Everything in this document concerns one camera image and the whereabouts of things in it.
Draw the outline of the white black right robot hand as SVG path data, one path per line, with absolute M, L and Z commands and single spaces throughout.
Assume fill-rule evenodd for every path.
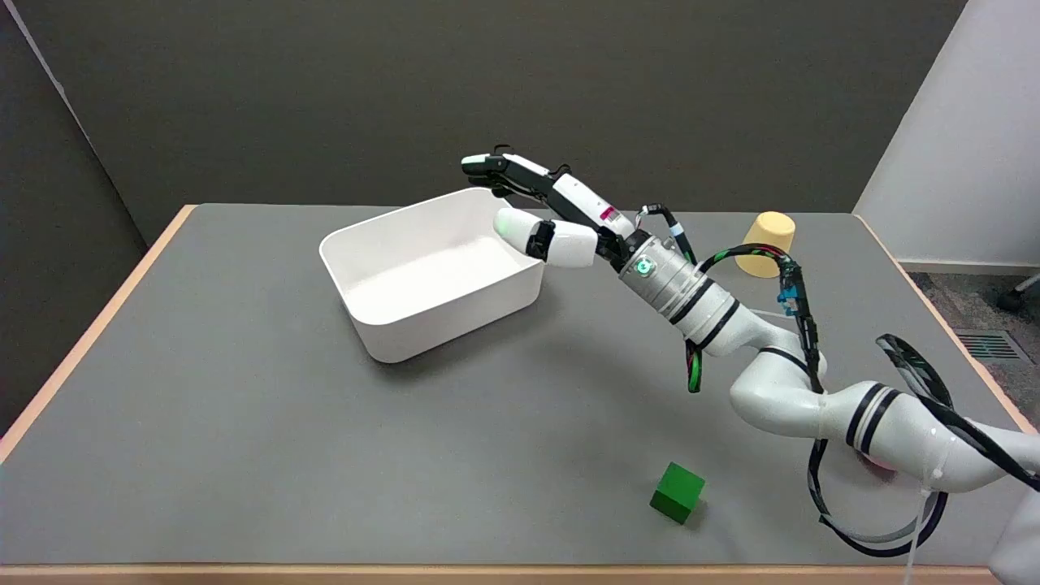
M 493 219 L 496 234 L 518 252 L 556 268 L 589 268 L 601 257 L 615 271 L 631 259 L 627 238 L 635 225 L 575 178 L 569 166 L 555 171 L 510 152 L 464 157 L 461 170 L 476 188 L 494 197 L 529 197 L 557 215 L 540 219 L 505 207 Z

